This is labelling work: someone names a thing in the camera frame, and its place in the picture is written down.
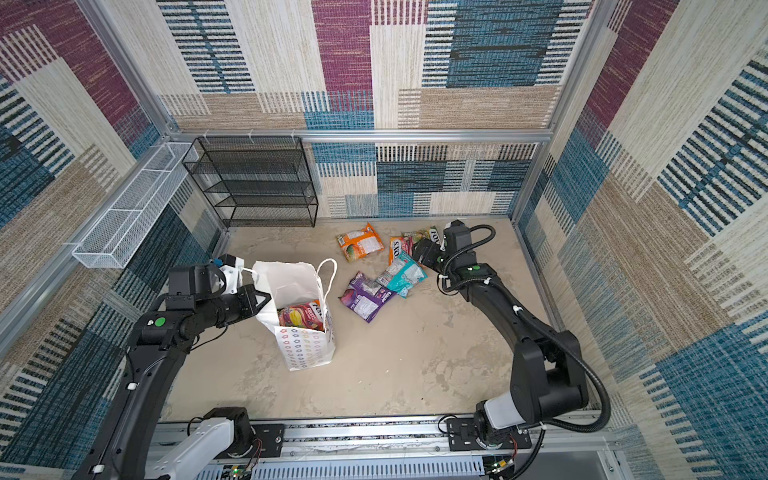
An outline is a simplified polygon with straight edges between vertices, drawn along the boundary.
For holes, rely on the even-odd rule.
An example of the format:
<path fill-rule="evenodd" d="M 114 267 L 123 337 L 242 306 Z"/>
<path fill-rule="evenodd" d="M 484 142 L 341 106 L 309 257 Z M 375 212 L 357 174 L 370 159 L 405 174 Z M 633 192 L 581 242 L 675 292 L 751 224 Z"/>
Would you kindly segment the teal snack bag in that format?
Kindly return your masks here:
<path fill-rule="evenodd" d="M 427 279 L 423 268 L 403 252 L 392 260 L 392 263 L 375 278 L 375 281 L 406 298 L 410 291 L 419 283 Z"/>

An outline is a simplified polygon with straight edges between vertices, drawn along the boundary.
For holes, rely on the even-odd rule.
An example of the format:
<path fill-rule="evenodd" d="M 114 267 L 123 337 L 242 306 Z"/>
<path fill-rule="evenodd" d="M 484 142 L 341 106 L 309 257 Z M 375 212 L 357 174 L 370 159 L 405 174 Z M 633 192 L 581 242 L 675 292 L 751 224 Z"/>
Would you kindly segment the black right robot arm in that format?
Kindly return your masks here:
<path fill-rule="evenodd" d="M 505 286 L 497 271 L 478 261 L 477 248 L 496 230 L 488 224 L 448 224 L 442 239 L 418 241 L 415 260 L 435 271 L 446 296 L 457 294 L 478 309 L 513 353 L 508 389 L 480 402 L 474 414 L 478 443 L 499 447 L 514 429 L 555 426 L 576 433 L 607 427 L 612 407 L 607 388 L 583 359 L 577 337 L 544 323 Z"/>

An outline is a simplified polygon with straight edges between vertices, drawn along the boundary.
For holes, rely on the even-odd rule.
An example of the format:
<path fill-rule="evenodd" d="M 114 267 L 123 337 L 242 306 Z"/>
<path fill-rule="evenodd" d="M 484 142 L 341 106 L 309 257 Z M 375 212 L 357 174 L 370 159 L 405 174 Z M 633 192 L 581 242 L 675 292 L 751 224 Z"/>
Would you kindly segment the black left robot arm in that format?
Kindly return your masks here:
<path fill-rule="evenodd" d="M 193 479 L 224 454 L 253 456 L 256 434 L 243 407 L 222 407 L 202 417 L 181 444 L 147 467 L 164 402 L 187 357 L 206 330 L 250 319 L 271 301 L 244 284 L 240 271 L 214 263 L 174 267 L 168 291 L 135 323 L 125 351 L 118 392 L 77 479 Z"/>

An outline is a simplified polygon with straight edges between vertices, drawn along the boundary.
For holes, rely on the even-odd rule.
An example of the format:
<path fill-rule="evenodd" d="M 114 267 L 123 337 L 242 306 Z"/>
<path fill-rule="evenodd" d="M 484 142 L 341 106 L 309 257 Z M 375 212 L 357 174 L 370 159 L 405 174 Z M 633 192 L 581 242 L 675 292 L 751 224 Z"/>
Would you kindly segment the orange snack bag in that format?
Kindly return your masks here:
<path fill-rule="evenodd" d="M 337 236 L 336 241 L 348 262 L 357 261 L 385 248 L 379 234 L 370 223 L 360 230 Z"/>

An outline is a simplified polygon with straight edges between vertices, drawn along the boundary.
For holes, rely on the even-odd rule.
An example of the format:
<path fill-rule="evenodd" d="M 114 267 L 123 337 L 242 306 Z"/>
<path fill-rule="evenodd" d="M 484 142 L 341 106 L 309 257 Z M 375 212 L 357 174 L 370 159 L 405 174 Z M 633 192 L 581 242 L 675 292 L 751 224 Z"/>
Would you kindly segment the white printed paper bag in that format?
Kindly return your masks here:
<path fill-rule="evenodd" d="M 257 261 L 248 270 L 271 300 L 256 315 L 274 336 L 291 371 L 329 364 L 336 346 L 328 294 L 338 271 L 334 259 L 310 263 Z"/>

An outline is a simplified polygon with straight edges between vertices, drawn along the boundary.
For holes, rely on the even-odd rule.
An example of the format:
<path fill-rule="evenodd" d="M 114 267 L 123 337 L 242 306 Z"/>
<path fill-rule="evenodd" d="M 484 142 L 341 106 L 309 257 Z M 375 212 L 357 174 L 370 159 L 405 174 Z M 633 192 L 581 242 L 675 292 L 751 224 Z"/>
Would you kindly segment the pink fruits candy bag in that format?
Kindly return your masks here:
<path fill-rule="evenodd" d="M 401 254 L 411 256 L 413 238 L 409 235 L 393 236 L 389 239 L 388 264 L 391 265 Z"/>
<path fill-rule="evenodd" d="M 325 331 L 323 312 L 318 300 L 284 307 L 278 312 L 278 320 L 279 325 L 283 327 Z"/>

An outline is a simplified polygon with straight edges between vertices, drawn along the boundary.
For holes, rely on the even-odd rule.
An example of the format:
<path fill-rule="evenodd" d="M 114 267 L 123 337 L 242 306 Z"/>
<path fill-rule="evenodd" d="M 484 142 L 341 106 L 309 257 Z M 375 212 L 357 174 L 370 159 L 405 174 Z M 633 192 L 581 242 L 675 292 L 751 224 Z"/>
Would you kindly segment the small green Fox's candy bag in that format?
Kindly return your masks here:
<path fill-rule="evenodd" d="M 413 244 L 416 244 L 424 239 L 430 240 L 438 245 L 441 244 L 440 232 L 436 226 L 430 226 L 424 229 L 410 232 L 409 236 L 411 237 Z"/>

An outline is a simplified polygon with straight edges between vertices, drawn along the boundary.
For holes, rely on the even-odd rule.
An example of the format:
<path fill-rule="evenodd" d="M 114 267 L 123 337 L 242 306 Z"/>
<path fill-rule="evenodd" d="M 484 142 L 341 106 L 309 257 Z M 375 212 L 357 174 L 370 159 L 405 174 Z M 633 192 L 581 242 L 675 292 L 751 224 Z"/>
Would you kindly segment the purple snack bag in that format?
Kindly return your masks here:
<path fill-rule="evenodd" d="M 361 319 L 370 323 L 383 306 L 395 296 L 394 291 L 358 271 L 348 283 L 339 300 Z"/>

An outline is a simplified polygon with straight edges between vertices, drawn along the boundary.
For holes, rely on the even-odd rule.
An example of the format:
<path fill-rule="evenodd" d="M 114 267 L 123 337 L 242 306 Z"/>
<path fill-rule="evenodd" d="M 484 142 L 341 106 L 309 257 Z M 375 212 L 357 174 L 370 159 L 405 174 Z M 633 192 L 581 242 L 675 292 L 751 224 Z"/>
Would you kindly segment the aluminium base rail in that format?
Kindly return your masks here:
<path fill-rule="evenodd" d="M 217 409 L 187 424 L 103 430 L 79 479 L 629 479 L 608 433 L 517 427 L 497 446 L 469 415 L 250 420 Z"/>

